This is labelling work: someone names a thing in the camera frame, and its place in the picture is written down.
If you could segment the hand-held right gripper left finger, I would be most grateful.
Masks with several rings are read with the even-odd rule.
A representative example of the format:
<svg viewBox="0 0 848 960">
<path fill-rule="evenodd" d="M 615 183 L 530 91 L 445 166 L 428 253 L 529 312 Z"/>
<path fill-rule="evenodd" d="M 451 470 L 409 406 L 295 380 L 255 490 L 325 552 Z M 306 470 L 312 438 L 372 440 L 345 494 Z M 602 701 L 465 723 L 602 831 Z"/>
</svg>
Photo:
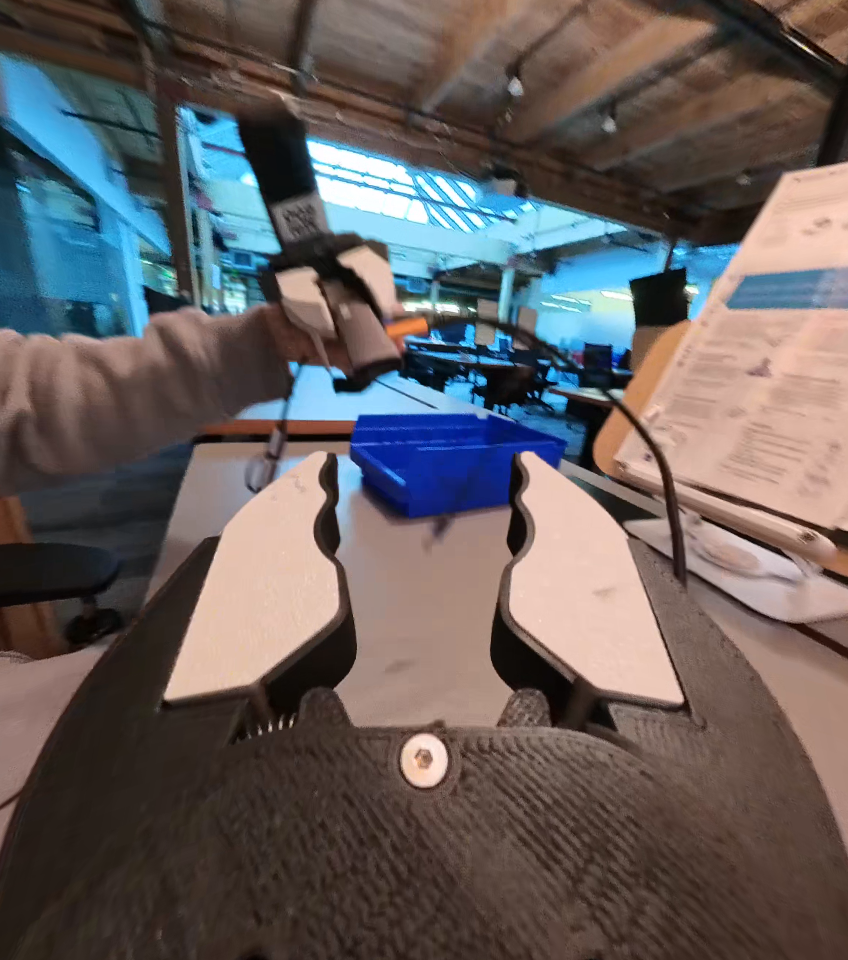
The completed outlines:
<svg viewBox="0 0 848 960">
<path fill-rule="evenodd" d="M 340 546 L 338 459 L 294 462 L 216 540 L 165 689 L 169 708 L 245 700 L 297 712 L 333 689 L 357 654 Z"/>
</svg>

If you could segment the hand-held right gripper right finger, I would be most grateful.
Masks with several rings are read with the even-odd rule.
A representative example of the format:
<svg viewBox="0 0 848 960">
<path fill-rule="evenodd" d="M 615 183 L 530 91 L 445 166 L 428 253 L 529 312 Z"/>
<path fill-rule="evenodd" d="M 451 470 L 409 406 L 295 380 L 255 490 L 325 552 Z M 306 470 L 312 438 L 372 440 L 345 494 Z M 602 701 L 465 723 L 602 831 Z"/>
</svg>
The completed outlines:
<svg viewBox="0 0 848 960">
<path fill-rule="evenodd" d="M 539 455 L 513 457 L 491 662 L 542 695 L 556 728 L 616 728 L 616 709 L 687 718 L 663 629 L 622 527 Z"/>
</svg>

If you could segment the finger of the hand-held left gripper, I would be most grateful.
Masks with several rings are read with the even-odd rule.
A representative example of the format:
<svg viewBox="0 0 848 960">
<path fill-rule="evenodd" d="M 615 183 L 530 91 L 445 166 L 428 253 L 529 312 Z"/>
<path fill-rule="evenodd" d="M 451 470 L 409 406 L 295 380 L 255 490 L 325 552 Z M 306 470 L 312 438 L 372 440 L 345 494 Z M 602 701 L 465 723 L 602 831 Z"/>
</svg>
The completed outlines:
<svg viewBox="0 0 848 960">
<path fill-rule="evenodd" d="M 337 335 L 317 270 L 277 270 L 275 282 L 278 301 L 293 326 L 309 335 Z"/>
<path fill-rule="evenodd" d="M 379 319 L 400 312 L 389 253 L 382 244 L 357 244 L 337 253 L 342 282 L 368 304 Z"/>
</svg>

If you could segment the silver USB hub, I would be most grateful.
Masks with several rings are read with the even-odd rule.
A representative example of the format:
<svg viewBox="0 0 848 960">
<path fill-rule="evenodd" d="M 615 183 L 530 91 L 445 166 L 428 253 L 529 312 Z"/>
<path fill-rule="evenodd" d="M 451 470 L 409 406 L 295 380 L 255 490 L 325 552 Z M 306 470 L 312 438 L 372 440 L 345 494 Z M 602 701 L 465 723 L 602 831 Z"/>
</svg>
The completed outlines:
<svg viewBox="0 0 848 960">
<path fill-rule="evenodd" d="M 366 391 L 379 377 L 396 372 L 402 355 L 372 306 L 359 298 L 331 307 L 334 329 L 349 363 L 349 373 L 333 379 L 337 394 Z"/>
</svg>

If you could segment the blue plastic bin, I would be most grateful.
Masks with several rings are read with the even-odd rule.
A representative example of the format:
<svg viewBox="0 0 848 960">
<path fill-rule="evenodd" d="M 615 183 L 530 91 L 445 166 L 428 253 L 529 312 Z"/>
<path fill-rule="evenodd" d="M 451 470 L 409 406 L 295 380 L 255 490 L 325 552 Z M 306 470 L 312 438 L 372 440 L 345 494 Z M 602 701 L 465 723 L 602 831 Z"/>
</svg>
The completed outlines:
<svg viewBox="0 0 848 960">
<path fill-rule="evenodd" d="M 408 519 L 500 507 L 522 452 L 559 467 L 566 442 L 490 414 L 367 414 L 351 436 L 363 486 Z"/>
</svg>

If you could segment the orange-plug black cable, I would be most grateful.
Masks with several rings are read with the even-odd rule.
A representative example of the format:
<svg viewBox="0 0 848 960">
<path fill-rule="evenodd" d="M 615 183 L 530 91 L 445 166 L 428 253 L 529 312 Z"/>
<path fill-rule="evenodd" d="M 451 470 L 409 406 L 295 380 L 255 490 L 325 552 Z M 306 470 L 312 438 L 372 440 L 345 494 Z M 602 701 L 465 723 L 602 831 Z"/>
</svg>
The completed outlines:
<svg viewBox="0 0 848 960">
<path fill-rule="evenodd" d="M 432 330 L 441 330 L 442 328 L 453 326 L 456 323 L 456 318 L 449 318 L 441 314 L 401 314 L 388 321 L 384 325 L 384 330 L 391 339 L 422 337 L 429 334 Z M 481 323 L 492 330 L 513 334 L 517 339 L 526 341 L 533 348 L 544 354 L 548 354 L 552 360 L 568 369 L 576 372 L 582 370 L 582 367 L 579 366 L 569 354 L 545 342 L 534 333 L 520 330 L 513 324 L 507 325 L 499 320 L 483 319 Z M 620 413 L 638 434 L 656 464 L 661 483 L 661 496 L 663 498 L 666 519 L 670 531 L 672 574 L 682 587 L 686 587 L 689 572 L 687 567 L 687 550 L 681 519 L 681 506 L 670 464 L 657 441 L 650 435 L 642 419 L 631 411 L 622 399 L 615 397 L 609 389 L 603 390 L 602 394 L 612 409 Z"/>
</svg>

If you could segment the grey desk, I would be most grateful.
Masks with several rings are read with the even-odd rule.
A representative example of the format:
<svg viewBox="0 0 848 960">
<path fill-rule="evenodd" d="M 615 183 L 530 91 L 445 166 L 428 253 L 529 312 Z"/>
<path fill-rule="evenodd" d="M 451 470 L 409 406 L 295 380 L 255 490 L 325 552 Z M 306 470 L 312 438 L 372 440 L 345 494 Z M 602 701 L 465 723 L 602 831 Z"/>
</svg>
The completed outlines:
<svg viewBox="0 0 848 960">
<path fill-rule="evenodd" d="M 358 631 L 356 664 L 340 689 L 367 725 L 496 719 L 507 689 L 490 662 L 490 631 L 509 511 L 430 524 L 384 513 L 340 466 L 341 559 Z M 801 738 L 848 849 L 848 619 L 801 631 L 761 618 L 704 582 L 695 602 L 759 672 Z"/>
</svg>

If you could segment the person's left hand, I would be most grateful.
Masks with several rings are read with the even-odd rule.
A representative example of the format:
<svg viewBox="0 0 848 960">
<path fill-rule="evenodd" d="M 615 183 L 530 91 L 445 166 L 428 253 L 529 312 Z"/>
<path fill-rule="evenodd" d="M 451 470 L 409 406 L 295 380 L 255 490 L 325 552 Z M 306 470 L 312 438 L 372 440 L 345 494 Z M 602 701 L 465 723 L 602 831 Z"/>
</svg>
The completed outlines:
<svg viewBox="0 0 848 960">
<path fill-rule="evenodd" d="M 262 322 L 277 352 L 288 363 L 339 370 L 346 374 L 351 371 L 350 359 L 340 340 L 326 339 L 297 328 L 279 306 L 264 304 L 261 310 Z"/>
</svg>

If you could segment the grey wood-edged table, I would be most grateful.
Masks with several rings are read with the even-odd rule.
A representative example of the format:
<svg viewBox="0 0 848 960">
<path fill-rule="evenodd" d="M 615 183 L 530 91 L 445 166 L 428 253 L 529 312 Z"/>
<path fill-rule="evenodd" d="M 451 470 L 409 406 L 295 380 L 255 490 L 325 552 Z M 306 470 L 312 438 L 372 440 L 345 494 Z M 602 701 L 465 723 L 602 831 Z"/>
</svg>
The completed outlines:
<svg viewBox="0 0 848 960">
<path fill-rule="evenodd" d="M 194 436 L 196 443 L 221 442 L 268 435 L 284 409 L 281 400 L 253 404 L 234 417 L 208 424 Z M 297 379 L 288 408 L 287 425 L 293 437 L 345 437 L 362 416 L 464 414 L 493 415 L 465 400 L 425 387 L 392 372 L 360 393 L 334 391 L 330 375 L 307 366 Z"/>
</svg>

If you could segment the black monitor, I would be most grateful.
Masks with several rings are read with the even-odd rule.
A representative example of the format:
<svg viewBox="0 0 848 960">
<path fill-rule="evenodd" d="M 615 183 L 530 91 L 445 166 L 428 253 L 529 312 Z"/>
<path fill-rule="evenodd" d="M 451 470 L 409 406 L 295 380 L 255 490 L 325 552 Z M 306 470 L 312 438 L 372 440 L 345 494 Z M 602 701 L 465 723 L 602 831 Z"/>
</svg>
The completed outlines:
<svg viewBox="0 0 848 960">
<path fill-rule="evenodd" d="M 635 328 L 671 327 L 689 318 L 686 269 L 662 270 L 629 282 Z"/>
</svg>

